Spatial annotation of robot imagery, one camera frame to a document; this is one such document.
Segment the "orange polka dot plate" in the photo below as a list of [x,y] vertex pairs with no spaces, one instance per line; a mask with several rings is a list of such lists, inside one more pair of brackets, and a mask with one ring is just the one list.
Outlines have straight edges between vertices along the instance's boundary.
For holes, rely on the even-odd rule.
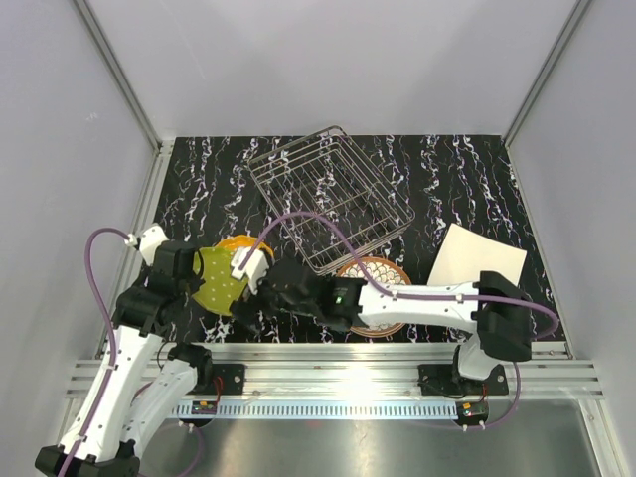
[[[257,242],[257,238],[247,235],[238,235],[220,240],[216,247],[220,247],[230,251],[236,251],[240,247],[251,248]],[[265,251],[271,258],[274,258],[274,251],[264,241],[258,245],[258,249]]]

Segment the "left aluminium frame post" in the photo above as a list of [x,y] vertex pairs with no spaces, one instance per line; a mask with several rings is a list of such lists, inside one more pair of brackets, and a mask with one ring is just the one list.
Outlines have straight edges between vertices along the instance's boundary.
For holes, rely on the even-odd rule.
[[70,3],[78,14],[80,21],[98,52],[98,55],[114,80],[125,105],[134,117],[146,142],[150,145],[155,155],[159,154],[163,147],[164,140],[156,131],[150,117],[146,113],[138,95],[132,87],[132,84],[120,63],[113,46],[109,42],[94,10],[92,9],[90,2],[86,0],[71,0]]

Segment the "black marble pattern mat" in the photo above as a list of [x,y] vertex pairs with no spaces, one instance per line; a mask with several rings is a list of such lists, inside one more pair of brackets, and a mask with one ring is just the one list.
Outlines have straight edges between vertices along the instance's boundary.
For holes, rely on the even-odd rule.
[[182,137],[154,222],[174,239],[211,246],[255,237],[278,213],[318,212],[354,245],[376,244],[415,284],[475,280],[497,269],[526,297],[555,304],[513,166],[489,135],[360,136],[379,185],[334,151],[307,166],[277,155],[284,136]]

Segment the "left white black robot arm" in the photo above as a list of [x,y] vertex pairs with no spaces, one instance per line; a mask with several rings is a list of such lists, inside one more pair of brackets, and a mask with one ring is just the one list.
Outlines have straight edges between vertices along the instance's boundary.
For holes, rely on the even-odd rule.
[[147,389],[142,375],[163,336],[202,284],[197,250],[176,240],[152,246],[145,280],[119,295],[108,319],[109,349],[78,416],[56,445],[39,451],[35,467],[46,476],[135,476],[160,424],[181,398],[201,395],[214,382],[205,348],[180,343],[168,353]]

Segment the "white square plate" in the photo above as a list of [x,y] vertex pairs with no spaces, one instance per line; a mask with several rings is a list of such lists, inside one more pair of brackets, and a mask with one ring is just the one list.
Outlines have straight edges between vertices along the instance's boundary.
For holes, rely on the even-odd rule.
[[426,284],[441,286],[477,281],[482,271],[495,271],[518,285],[526,257],[527,252],[523,249],[452,224],[444,236]]

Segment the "aluminium frame post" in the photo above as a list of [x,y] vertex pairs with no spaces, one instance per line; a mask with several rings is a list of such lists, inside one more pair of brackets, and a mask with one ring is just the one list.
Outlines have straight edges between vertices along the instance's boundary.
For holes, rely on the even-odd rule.
[[509,149],[518,136],[522,126],[548,84],[557,64],[565,53],[572,37],[575,35],[583,19],[587,15],[593,0],[576,0],[563,22],[553,44],[536,74],[530,89],[525,95],[506,133],[503,135],[503,146]]
[[146,113],[138,95],[132,87],[132,84],[120,63],[113,46],[109,42],[94,10],[92,9],[90,2],[86,0],[71,0],[70,3],[78,14],[80,21],[98,52],[98,55],[114,80],[125,105],[134,117],[146,142],[150,145],[155,155],[159,154],[163,147],[164,140],[156,131],[150,117]]

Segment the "right aluminium frame post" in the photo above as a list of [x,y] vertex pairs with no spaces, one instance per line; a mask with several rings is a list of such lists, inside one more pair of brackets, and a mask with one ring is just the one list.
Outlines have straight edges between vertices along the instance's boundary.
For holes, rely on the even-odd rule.
[[553,44],[536,74],[530,89],[525,95],[506,133],[503,135],[503,146],[509,149],[518,136],[522,126],[548,84],[557,64],[565,53],[572,37],[575,35],[583,19],[587,15],[593,0],[576,0],[563,22]]

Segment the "floral patterned brown plate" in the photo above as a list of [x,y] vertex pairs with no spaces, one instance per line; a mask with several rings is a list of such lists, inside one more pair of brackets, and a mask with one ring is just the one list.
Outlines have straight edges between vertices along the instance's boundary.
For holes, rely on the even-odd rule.
[[[365,269],[372,278],[381,284],[411,285],[408,275],[394,262],[384,258],[366,256],[362,258]],[[344,265],[338,272],[338,277],[364,278],[365,275],[359,265],[352,261]],[[369,339],[387,338],[403,328],[403,323],[383,323],[373,327],[352,327],[351,331]]]

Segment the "metal wire dish rack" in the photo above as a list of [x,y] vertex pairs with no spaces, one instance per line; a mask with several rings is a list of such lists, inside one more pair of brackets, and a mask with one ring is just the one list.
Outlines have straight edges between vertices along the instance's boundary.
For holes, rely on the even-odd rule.
[[303,262],[319,275],[401,235],[415,212],[377,161],[339,126],[277,145],[250,176]]

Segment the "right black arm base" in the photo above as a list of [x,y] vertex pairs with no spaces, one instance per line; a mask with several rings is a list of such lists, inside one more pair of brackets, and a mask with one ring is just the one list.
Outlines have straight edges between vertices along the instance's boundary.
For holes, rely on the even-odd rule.
[[486,393],[487,397],[502,397],[510,391],[502,365],[496,366],[484,381],[460,377],[449,364],[421,364],[417,372],[423,396],[460,399]]

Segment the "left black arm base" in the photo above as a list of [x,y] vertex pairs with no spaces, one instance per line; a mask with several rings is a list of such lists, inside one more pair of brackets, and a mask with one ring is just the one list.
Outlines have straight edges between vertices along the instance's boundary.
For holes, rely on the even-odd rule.
[[193,396],[237,397],[243,394],[246,366],[239,363],[206,365],[197,372],[195,386],[188,392]]

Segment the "green polka dot plate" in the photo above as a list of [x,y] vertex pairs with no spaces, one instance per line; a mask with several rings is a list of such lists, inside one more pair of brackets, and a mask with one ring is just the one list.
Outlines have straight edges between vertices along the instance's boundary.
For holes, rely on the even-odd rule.
[[203,283],[192,298],[205,310],[220,316],[231,316],[231,305],[238,301],[247,286],[247,279],[232,277],[234,252],[222,247],[202,247],[194,257],[193,271]]

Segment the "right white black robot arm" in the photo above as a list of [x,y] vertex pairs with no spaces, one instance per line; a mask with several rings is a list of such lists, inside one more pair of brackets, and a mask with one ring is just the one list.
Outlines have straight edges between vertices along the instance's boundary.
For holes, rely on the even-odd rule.
[[361,336],[388,335],[407,324],[452,328],[469,338],[454,351],[449,381],[472,395],[503,363],[532,357],[527,301],[498,272],[477,281],[414,285],[394,263],[364,257],[332,276],[319,276],[293,260],[269,263],[264,257],[234,257],[231,276],[246,279],[245,295],[231,306],[247,322],[257,312],[272,317],[286,311],[334,331]]

